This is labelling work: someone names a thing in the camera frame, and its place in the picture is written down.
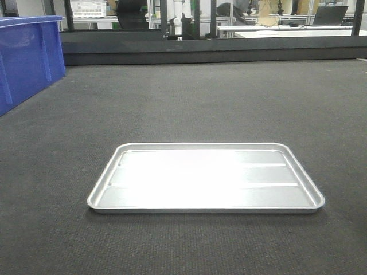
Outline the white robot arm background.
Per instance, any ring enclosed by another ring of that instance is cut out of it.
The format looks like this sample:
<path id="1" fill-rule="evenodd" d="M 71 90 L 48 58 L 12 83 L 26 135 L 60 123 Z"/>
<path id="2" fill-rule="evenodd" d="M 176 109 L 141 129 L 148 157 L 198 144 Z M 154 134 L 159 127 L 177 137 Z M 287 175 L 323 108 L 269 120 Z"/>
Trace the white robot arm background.
<path id="1" fill-rule="evenodd" d="M 192 19 L 190 0 L 168 0 L 167 19 L 175 28 L 181 27 L 182 19 Z"/>

